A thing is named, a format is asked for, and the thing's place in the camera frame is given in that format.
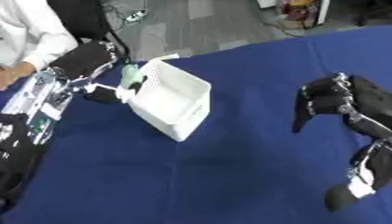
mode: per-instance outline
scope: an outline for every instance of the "white basket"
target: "white basket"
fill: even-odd
[[[210,83],[159,59],[139,73],[148,77],[129,105],[146,122],[176,141],[184,141],[210,111]]]

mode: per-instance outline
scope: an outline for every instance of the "chair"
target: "chair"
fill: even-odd
[[[392,0],[367,0],[362,13],[356,21],[357,25],[364,26],[373,15],[388,12],[392,12]]]
[[[111,35],[115,44],[122,48],[119,63],[130,62],[130,49],[110,26],[101,0],[47,0],[47,2],[80,44],[83,43],[82,39],[108,41]]]

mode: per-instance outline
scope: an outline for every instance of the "robotic hand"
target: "robotic hand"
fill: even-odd
[[[330,211],[376,193],[392,179],[392,93],[360,76],[336,73],[302,87],[295,112],[294,133],[315,115],[339,114],[349,128],[373,139],[351,159],[348,183],[325,194]]]
[[[115,88],[95,83],[95,79],[117,61],[117,50],[109,42],[80,45],[45,71],[35,73],[8,101],[0,114],[3,210],[17,202],[39,165],[55,124],[76,93],[95,100],[116,98]]]

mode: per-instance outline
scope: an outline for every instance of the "person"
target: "person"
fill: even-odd
[[[77,45],[46,0],[1,0],[0,90]]]

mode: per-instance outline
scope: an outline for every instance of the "table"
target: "table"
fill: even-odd
[[[299,135],[291,122],[298,88],[330,72],[392,90],[391,37],[381,26],[170,60],[213,85],[211,115],[183,143],[124,105],[77,98],[5,223],[390,223],[392,185],[337,213],[324,208],[368,139],[336,115]]]

